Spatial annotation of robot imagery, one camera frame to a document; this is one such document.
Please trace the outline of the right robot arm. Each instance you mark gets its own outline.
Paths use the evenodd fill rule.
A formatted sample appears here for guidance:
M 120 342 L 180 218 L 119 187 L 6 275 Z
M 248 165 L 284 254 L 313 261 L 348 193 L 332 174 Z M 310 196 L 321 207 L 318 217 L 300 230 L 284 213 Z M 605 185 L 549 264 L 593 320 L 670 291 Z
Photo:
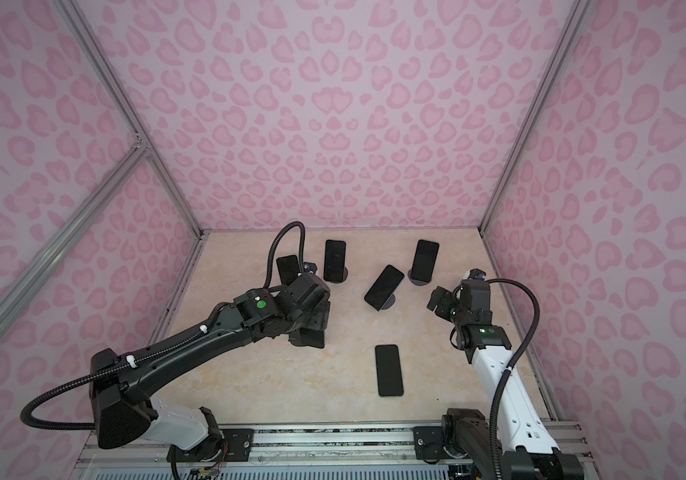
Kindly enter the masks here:
M 437 287 L 427 308 L 452 324 L 450 340 L 491 397 L 489 413 L 450 408 L 442 417 L 442 443 L 453 458 L 468 459 L 474 479 L 583 479 L 574 454 L 561 450 L 538 416 L 516 370 L 539 323 L 540 307 L 523 284 L 502 284 L 524 291 L 533 303 L 530 330 L 516 349 L 503 327 L 492 321 L 494 279 L 467 278 L 452 291 Z

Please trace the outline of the teal phone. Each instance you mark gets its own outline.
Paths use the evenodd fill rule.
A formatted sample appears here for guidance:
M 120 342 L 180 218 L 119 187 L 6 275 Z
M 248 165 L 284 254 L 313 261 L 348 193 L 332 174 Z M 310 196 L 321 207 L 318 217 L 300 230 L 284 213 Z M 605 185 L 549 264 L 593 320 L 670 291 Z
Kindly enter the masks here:
M 377 345 L 374 349 L 378 395 L 401 397 L 404 385 L 399 348 L 395 344 Z

